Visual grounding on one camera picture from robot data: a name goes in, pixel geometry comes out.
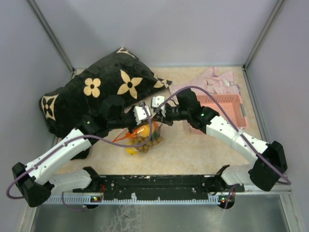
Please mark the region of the clear zip top bag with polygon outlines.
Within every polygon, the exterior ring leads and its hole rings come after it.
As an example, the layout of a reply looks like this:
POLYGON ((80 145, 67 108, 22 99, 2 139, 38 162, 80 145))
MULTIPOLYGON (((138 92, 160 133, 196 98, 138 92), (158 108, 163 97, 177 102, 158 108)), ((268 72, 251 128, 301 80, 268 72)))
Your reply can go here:
POLYGON ((161 135, 162 123, 153 122, 152 123, 152 134, 150 141, 147 141, 150 136, 150 126, 149 124, 142 125, 133 130, 132 133, 128 129, 124 129, 119 135, 114 139, 114 143, 119 143, 123 145, 136 145, 137 147, 126 147, 126 152, 130 155, 137 155, 141 153, 147 153, 154 146, 161 143, 164 138, 161 135))

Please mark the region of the yellow orange fruit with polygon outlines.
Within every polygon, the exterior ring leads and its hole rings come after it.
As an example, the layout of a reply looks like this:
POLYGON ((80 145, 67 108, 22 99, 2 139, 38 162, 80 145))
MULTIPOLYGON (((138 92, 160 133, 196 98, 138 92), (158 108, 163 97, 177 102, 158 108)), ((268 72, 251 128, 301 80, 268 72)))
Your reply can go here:
POLYGON ((137 135, 142 138, 149 137, 155 130, 155 125, 153 123, 151 124, 151 126, 152 127, 150 127, 149 124, 140 126, 139 128, 137 128, 137 135))

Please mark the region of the brown longan bunch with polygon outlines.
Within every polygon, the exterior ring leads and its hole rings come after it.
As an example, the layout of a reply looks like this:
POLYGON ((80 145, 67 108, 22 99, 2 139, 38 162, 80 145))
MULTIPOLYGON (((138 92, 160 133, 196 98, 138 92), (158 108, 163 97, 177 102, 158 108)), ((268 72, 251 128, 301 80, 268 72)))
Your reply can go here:
POLYGON ((135 148, 139 151, 139 153, 147 153, 153 146, 156 146, 159 143, 161 143, 164 140, 164 138, 159 136, 156 139, 152 138, 150 141, 145 143, 146 140, 147 138, 136 137, 133 139, 129 139, 128 145, 137 145, 137 147, 135 148))

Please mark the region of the yellow lemon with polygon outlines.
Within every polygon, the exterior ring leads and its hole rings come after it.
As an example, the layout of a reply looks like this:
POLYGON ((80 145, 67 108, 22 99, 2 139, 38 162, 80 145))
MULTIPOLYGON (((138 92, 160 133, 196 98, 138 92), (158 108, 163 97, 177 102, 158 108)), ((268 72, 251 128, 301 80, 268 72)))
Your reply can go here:
POLYGON ((137 155, 139 151, 134 147, 127 147, 126 152, 130 155, 137 155))

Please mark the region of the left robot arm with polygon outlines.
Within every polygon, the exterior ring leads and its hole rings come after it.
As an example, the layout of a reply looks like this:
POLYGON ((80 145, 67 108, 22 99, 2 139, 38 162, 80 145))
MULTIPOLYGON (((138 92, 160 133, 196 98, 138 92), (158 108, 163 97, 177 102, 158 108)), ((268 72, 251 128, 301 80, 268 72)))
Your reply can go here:
POLYGON ((91 167, 69 174, 56 174, 64 164, 86 151, 98 141, 105 141, 114 129, 133 130, 150 118, 142 102, 124 112, 124 100, 119 96, 105 99, 98 111, 84 116, 60 143, 38 158, 12 167, 14 177, 9 187, 16 186, 29 207, 37 207, 51 195, 81 189, 94 192, 100 187, 97 172, 91 167))

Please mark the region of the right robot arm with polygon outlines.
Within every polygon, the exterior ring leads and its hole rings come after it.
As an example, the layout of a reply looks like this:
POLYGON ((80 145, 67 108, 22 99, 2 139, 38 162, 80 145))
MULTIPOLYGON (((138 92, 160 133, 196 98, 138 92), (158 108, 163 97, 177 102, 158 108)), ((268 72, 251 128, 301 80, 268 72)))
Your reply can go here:
POLYGON ((235 184, 253 183, 263 191, 271 191, 287 170, 282 144, 268 143, 248 135, 228 117, 222 117, 210 107, 202 106, 195 92, 183 88, 176 92, 178 105, 171 106, 163 96, 153 97, 151 107, 154 120, 172 125, 174 121, 187 121, 206 135, 213 136, 240 153, 247 165, 227 166, 216 178, 216 187, 229 190, 235 184))

